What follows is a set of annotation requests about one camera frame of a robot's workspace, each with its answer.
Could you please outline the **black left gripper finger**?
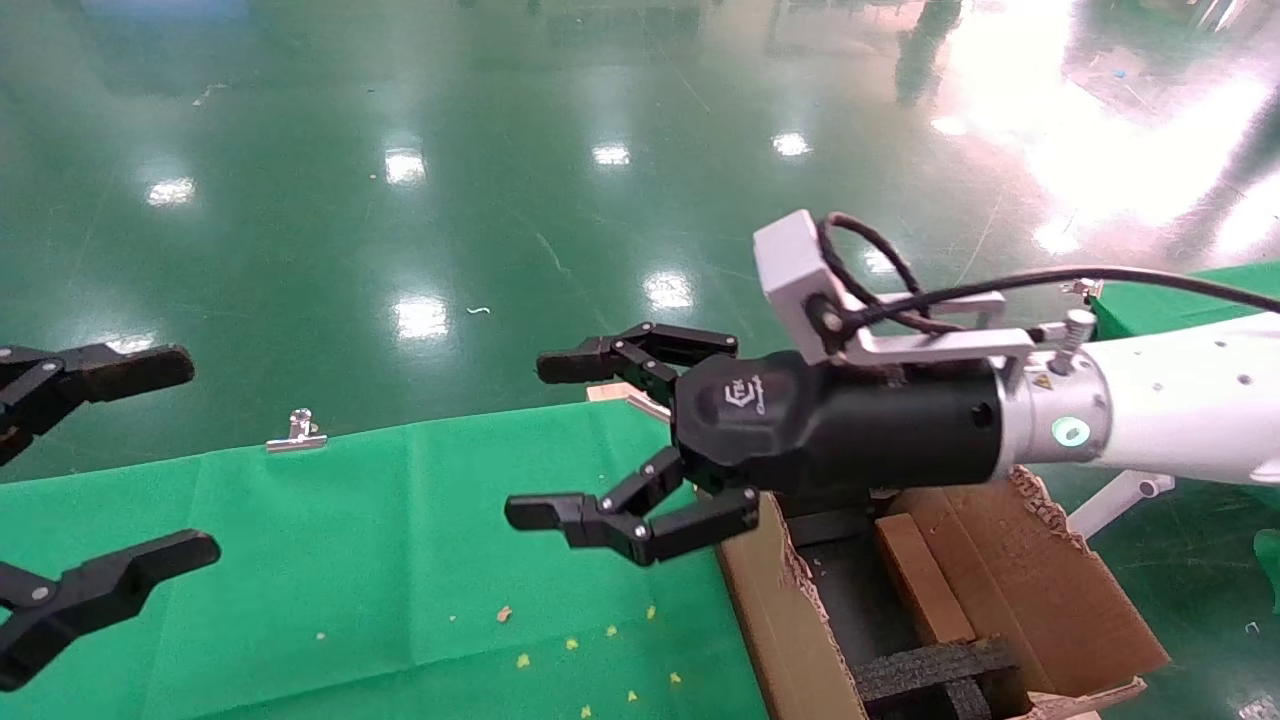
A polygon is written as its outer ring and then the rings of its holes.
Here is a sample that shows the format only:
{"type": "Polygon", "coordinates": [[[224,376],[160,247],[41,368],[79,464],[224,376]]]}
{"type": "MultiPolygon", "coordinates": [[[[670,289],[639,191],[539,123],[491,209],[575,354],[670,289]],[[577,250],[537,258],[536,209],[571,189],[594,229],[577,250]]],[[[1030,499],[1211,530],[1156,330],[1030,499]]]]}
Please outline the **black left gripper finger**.
{"type": "Polygon", "coordinates": [[[87,560],[58,579],[4,562],[3,691],[27,685],[81,637],[136,618],[157,585],[220,559],[212,536],[187,529],[87,560]]]}
{"type": "Polygon", "coordinates": [[[192,382],[179,345],[118,352],[109,345],[47,351],[1,347],[1,465],[23,454],[84,404],[105,404],[192,382]]]}

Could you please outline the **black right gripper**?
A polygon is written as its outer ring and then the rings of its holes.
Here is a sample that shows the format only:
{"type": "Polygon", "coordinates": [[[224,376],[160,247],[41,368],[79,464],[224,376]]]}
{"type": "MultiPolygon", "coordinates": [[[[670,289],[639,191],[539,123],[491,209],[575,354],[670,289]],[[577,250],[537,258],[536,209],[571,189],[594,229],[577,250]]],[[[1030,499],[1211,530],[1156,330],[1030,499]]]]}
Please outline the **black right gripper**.
{"type": "Polygon", "coordinates": [[[672,411],[675,446],[608,493],[512,495],[508,524],[557,530],[646,568],[750,530],[762,492],[973,486],[1005,468],[998,380],[984,361],[810,365],[736,359],[727,333],[643,322],[540,354],[547,384],[623,380],[672,411]],[[678,369],[690,369],[680,377],[678,369]]]}

